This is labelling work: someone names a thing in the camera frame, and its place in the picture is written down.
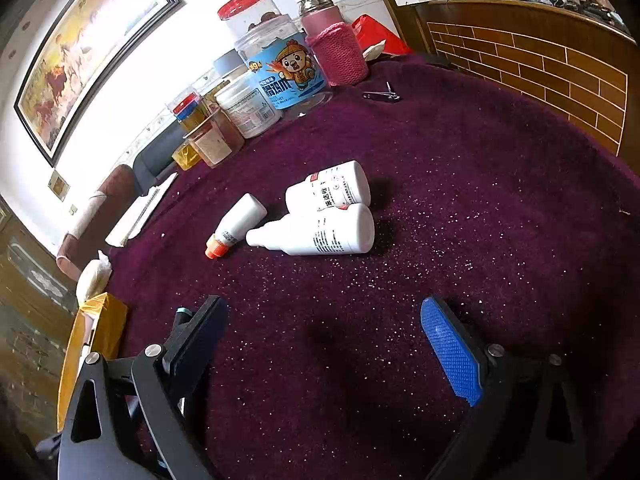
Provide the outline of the pink sleeved flask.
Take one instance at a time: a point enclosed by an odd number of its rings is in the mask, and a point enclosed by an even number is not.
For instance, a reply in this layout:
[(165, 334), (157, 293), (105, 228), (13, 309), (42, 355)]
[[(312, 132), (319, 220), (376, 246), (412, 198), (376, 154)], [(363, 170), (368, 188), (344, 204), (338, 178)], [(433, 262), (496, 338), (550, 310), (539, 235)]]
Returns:
[(368, 66), (352, 26), (332, 0), (297, 0), (306, 41), (331, 86), (363, 81)]

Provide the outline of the dark grey sofa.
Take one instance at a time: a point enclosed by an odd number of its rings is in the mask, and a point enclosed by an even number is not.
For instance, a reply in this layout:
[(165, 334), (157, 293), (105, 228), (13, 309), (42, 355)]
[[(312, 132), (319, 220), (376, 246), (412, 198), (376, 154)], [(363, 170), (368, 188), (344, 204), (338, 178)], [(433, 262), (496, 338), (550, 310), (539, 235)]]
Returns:
[(183, 144), (184, 129), (174, 120), (159, 133), (134, 159), (134, 186), (139, 196), (162, 184), (178, 169), (172, 154)]

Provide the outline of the orange capped white bottle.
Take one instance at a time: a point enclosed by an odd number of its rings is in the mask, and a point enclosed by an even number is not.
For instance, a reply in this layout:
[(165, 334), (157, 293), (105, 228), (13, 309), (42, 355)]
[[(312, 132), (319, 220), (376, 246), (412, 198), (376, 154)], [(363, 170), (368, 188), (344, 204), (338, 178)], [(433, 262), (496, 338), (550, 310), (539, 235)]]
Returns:
[(224, 256), (229, 249), (244, 240), (246, 233), (258, 226), (267, 215), (265, 206), (252, 194), (245, 193), (222, 217), (205, 246), (209, 259)]

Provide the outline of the large white spray bottle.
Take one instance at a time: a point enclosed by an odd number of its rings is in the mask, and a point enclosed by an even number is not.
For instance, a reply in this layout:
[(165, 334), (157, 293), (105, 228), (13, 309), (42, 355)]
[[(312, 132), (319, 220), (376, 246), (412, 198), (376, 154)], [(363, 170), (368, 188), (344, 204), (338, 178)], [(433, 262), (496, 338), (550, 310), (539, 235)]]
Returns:
[(245, 237), (252, 247), (289, 256), (366, 254), (374, 238), (374, 219), (363, 204), (286, 214), (280, 220), (249, 230)]

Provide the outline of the brown contents clear container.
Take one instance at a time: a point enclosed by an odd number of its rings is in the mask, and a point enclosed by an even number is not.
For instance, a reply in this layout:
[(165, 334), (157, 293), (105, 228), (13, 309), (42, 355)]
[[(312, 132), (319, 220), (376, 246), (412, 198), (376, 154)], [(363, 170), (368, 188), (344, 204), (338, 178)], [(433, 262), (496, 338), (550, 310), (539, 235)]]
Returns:
[(183, 139), (209, 168), (220, 166), (237, 153), (245, 142), (240, 130), (221, 108), (217, 108)]

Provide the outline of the white plastic tub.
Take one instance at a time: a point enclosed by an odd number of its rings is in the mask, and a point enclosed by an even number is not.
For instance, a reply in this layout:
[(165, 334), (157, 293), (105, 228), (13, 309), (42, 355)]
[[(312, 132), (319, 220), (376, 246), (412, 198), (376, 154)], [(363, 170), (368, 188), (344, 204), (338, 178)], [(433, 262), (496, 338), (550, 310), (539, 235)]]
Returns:
[(282, 118), (250, 70), (219, 90), (215, 100), (244, 139), (260, 136)]

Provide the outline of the wooden brick pattern counter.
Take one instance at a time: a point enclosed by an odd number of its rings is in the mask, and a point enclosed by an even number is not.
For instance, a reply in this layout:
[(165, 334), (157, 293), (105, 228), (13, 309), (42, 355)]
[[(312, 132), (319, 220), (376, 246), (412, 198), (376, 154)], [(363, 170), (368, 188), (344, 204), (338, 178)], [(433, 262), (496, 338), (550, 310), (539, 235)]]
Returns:
[(544, 104), (630, 166), (639, 163), (639, 46), (593, 18), (540, 3), (433, 0), (411, 10), (462, 72)]

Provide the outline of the white paper sheets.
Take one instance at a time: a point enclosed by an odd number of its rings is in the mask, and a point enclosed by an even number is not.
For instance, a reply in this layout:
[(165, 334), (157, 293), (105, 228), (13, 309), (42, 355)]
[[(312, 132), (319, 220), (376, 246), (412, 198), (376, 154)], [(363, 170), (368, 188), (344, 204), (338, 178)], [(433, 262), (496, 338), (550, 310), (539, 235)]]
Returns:
[(177, 178), (178, 174), (173, 172), (162, 183), (151, 186), (149, 192), (138, 197), (107, 235), (106, 244), (122, 248), (138, 236)]

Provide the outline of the white labelled pill bottle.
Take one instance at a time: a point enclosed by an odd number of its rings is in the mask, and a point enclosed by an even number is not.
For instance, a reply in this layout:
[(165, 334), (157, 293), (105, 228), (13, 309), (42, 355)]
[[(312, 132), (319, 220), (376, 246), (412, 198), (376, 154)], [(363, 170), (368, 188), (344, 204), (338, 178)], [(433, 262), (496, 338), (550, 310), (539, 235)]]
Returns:
[(290, 214), (345, 208), (352, 204), (371, 205), (369, 180), (356, 160), (310, 174), (289, 186), (284, 198)]

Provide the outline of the gold edged white box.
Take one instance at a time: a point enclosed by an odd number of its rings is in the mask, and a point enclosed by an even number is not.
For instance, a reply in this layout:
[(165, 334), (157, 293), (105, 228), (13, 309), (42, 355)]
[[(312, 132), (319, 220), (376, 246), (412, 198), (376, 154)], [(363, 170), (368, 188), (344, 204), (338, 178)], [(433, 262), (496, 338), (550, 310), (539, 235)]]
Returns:
[(79, 307), (67, 341), (58, 384), (58, 431), (64, 427), (70, 398), (86, 357), (91, 352), (98, 352), (108, 360), (116, 358), (127, 313), (126, 304), (108, 292), (87, 300)]

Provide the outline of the purple table cloth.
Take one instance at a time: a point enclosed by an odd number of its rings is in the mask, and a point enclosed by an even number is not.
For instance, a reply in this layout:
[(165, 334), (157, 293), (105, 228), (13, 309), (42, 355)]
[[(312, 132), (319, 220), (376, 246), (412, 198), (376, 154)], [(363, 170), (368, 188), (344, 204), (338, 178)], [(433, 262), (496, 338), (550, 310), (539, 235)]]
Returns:
[[(389, 81), (401, 100), (363, 99)], [(245, 193), (271, 219), (286, 188), (341, 162), (370, 181), (363, 256), (291, 257), (209, 235)], [(178, 307), (227, 299), (201, 446), (226, 479), (422, 479), (460, 430), (420, 324), (442, 297), (473, 336), (558, 356), (586, 477), (639, 474), (639, 179), (558, 113), (418, 58), (374, 64), (218, 169), (176, 180), (110, 255), (129, 309), (122, 353)]]

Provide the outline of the framed landscape painting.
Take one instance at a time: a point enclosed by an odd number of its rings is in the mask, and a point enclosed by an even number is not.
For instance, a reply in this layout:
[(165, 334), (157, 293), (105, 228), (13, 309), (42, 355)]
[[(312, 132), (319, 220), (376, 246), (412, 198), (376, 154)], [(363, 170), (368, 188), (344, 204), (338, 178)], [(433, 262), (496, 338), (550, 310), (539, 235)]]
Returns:
[(182, 0), (67, 0), (40, 42), (14, 101), (54, 166), (85, 108), (136, 44)]

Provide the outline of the blue cartoon label tub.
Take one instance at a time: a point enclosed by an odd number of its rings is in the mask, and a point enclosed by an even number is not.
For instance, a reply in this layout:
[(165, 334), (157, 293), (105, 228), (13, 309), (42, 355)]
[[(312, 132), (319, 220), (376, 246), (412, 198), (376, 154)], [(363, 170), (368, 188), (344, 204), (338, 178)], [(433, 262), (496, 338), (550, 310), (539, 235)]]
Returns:
[(234, 47), (284, 119), (303, 117), (332, 99), (329, 83), (306, 44), (306, 36), (288, 14), (252, 28)]

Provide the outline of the crumpled white tissue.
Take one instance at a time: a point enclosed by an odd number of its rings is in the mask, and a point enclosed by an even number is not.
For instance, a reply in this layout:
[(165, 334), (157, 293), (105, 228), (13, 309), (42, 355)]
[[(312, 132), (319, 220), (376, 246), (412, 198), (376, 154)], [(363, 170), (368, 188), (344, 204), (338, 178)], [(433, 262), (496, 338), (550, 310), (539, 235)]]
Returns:
[(78, 304), (81, 306), (93, 297), (102, 294), (106, 289), (112, 272), (110, 259), (104, 252), (99, 250), (98, 256), (85, 266), (78, 278), (76, 286)]

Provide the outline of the amber jar blue red lid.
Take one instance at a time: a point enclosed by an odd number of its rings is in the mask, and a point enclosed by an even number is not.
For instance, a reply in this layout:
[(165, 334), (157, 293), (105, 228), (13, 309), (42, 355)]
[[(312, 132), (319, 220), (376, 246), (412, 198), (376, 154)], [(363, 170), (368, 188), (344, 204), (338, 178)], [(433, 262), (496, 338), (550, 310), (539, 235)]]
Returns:
[(169, 105), (171, 113), (185, 133), (190, 133), (205, 122), (213, 112), (195, 90), (186, 89)]

